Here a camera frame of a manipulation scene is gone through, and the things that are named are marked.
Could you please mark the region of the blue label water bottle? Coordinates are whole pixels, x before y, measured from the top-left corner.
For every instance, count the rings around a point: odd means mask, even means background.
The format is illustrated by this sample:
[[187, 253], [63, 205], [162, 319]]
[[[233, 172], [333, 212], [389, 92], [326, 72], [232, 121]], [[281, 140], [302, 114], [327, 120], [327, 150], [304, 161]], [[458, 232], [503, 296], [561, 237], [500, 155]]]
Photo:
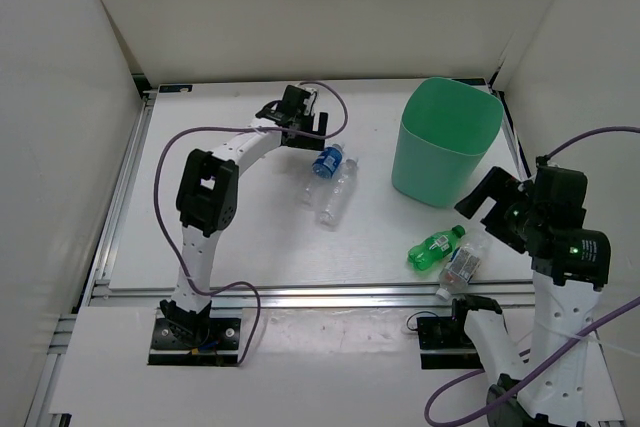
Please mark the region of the blue label water bottle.
[[333, 143], [326, 147], [306, 172], [299, 200], [303, 206], [313, 207], [322, 191], [328, 187], [344, 159], [345, 144]]

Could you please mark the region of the clear bottle white blue label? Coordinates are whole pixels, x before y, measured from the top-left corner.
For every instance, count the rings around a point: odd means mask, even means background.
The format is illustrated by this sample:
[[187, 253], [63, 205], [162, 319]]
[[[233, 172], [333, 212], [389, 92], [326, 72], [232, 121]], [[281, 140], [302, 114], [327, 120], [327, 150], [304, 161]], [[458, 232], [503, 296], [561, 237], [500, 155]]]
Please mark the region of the clear bottle white blue label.
[[467, 289], [470, 280], [487, 258], [491, 243], [490, 236], [481, 231], [471, 231], [461, 239], [440, 272], [436, 291], [440, 300], [448, 302]]

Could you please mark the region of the clear plastic bottle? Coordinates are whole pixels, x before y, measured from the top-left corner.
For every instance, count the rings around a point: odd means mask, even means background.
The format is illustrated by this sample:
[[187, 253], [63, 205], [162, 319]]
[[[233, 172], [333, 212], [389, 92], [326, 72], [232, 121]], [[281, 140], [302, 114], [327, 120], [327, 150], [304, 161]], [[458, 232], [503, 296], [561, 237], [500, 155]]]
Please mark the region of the clear plastic bottle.
[[348, 158], [337, 172], [330, 190], [322, 199], [318, 221], [329, 228], [337, 227], [346, 212], [358, 182], [359, 165], [357, 158]]

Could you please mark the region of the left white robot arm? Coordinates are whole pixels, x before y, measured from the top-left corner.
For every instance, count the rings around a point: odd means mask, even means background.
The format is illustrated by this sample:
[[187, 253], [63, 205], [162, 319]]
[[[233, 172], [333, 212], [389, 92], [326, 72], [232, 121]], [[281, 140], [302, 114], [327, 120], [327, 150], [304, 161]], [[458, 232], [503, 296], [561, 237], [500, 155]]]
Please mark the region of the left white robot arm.
[[[165, 239], [178, 257], [180, 273], [169, 301], [160, 310], [171, 330], [186, 346], [198, 347], [210, 333], [210, 278], [219, 238], [237, 211], [240, 176], [256, 161], [281, 147], [324, 147], [328, 115], [320, 115], [313, 128], [317, 91], [307, 82], [289, 85], [281, 99], [260, 109], [247, 128], [195, 127], [172, 137], [156, 167], [153, 202], [156, 219]], [[192, 150], [186, 159], [176, 197], [182, 227], [182, 246], [177, 247], [162, 220], [159, 182], [169, 149], [181, 138], [197, 132], [228, 132], [234, 136], [212, 151]]]

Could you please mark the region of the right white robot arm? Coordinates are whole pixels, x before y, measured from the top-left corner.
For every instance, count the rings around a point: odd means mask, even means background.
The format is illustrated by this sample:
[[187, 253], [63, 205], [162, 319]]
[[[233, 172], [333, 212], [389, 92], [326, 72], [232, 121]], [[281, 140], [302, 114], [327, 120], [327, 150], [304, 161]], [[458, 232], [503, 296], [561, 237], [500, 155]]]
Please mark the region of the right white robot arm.
[[611, 246], [584, 228], [587, 178], [547, 164], [518, 181], [492, 168], [455, 209], [471, 218], [487, 199], [488, 234], [531, 258], [534, 327], [528, 358], [510, 338], [497, 302], [466, 295], [455, 302], [449, 334], [474, 346], [489, 381], [484, 416], [491, 426], [584, 426], [587, 345], [580, 332], [608, 282]]

